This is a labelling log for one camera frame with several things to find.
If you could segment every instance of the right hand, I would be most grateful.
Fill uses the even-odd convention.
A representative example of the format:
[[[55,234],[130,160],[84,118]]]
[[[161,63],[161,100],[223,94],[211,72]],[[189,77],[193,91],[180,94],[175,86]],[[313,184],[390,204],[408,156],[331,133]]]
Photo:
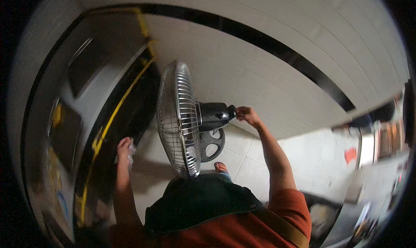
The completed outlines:
[[[251,107],[241,106],[237,107],[237,120],[247,121],[247,123],[253,127],[257,127],[260,123],[260,117],[256,111]]]
[[[130,164],[130,160],[128,159],[128,155],[130,154],[128,147],[131,141],[132,139],[130,137],[125,137],[117,145],[117,155],[119,156],[118,168],[127,168]]]

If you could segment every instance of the yellow stripe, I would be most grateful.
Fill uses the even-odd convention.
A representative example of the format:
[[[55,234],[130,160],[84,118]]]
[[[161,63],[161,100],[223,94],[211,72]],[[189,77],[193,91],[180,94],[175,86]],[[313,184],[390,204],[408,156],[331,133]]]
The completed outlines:
[[[87,186],[88,186],[88,181],[91,178],[91,173],[92,173],[92,168],[94,166],[94,162],[96,157],[98,156],[98,153],[100,152],[101,149],[101,145],[103,143],[103,140],[105,138],[105,136],[107,135],[108,129],[111,126],[111,123],[114,120],[114,117],[117,115],[117,112],[119,111],[120,107],[122,106],[124,100],[127,98],[127,96],[129,95],[129,93],[131,92],[131,90],[133,89],[133,86],[137,83],[137,81],[139,80],[139,78],[141,77],[141,75],[148,69],[148,67],[153,63],[154,58],[152,58],[147,65],[140,71],[140,73],[137,75],[137,77],[134,79],[133,83],[130,85],[130,87],[127,89],[127,91],[124,93],[122,99],[119,101],[116,109],[113,111],[113,114],[110,117],[110,120],[107,122],[107,125],[104,128],[104,131],[101,134],[101,137],[98,141],[98,143],[95,145],[93,143],[92,148],[94,149],[94,156],[92,158],[92,163],[91,163],[91,167],[89,168],[89,172],[88,172],[88,176],[86,178],[86,182],[84,185],[84,193],[82,194],[82,203],[81,203],[81,224],[84,224],[84,217],[85,217],[85,204],[86,204],[86,194],[87,194]]]

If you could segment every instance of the person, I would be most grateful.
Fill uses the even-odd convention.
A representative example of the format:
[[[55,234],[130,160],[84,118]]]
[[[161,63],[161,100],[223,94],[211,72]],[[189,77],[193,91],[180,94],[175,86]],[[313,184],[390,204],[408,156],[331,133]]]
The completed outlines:
[[[268,207],[248,188],[232,183],[226,165],[216,162],[215,174],[169,182],[162,198],[147,208],[143,226],[129,179],[127,137],[117,146],[112,246],[308,247],[311,217],[288,158],[252,108],[238,107],[237,119],[256,128],[263,144],[270,173]]]

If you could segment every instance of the fan guard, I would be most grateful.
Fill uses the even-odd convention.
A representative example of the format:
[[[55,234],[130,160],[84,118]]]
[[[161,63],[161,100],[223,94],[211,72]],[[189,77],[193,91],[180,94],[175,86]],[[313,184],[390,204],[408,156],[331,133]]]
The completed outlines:
[[[166,155],[183,178],[196,178],[200,172],[200,122],[185,63],[176,60],[166,67],[158,99],[158,131]]]

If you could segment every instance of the red object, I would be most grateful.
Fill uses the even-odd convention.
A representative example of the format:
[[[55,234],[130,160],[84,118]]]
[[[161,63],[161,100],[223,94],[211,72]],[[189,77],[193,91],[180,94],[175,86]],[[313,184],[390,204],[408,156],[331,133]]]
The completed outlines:
[[[351,147],[348,150],[345,150],[344,156],[345,156],[346,164],[348,165],[351,162],[351,160],[353,159],[357,160],[357,149],[354,147]]]
[[[268,209],[309,240],[312,221],[304,195],[295,189],[282,189],[273,197]],[[223,215],[187,230],[162,235],[159,241],[159,247],[295,247],[252,213]],[[127,246],[147,247],[143,230],[133,225],[112,226],[112,247]]]

